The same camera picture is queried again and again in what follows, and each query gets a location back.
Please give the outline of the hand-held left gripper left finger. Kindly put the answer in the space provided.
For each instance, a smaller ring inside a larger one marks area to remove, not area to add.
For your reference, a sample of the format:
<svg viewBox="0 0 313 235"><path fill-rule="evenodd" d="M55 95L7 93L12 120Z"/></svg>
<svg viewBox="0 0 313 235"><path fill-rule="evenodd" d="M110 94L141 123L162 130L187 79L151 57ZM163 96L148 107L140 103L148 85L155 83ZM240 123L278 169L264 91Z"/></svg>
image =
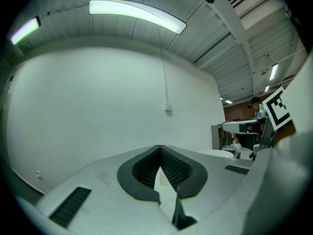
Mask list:
<svg viewBox="0 0 313 235"><path fill-rule="evenodd" d="M177 232L157 202L134 199L117 180L118 168L146 150L143 147L86 165L46 194L36 208L50 216L82 187L91 192L69 223L72 232Z"/></svg>

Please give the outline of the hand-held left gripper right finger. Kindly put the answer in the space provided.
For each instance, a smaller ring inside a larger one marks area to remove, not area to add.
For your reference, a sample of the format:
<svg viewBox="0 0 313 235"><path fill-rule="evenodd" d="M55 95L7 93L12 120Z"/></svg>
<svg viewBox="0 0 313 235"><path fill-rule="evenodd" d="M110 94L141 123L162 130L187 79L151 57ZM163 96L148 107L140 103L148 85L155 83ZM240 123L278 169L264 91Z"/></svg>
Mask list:
<svg viewBox="0 0 313 235"><path fill-rule="evenodd" d="M161 194L161 206L178 230L187 228L225 202L251 166L249 160L161 146L160 167L175 192Z"/></svg>

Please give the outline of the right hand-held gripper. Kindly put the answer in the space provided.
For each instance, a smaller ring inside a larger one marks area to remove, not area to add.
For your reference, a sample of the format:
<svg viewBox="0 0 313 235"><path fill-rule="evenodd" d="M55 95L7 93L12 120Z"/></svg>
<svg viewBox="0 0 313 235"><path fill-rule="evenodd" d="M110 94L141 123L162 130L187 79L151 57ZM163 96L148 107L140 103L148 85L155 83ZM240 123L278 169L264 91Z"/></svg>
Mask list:
<svg viewBox="0 0 313 235"><path fill-rule="evenodd" d="M283 93L296 132L274 147L256 198L246 214L246 235L313 233L313 57Z"/></svg>

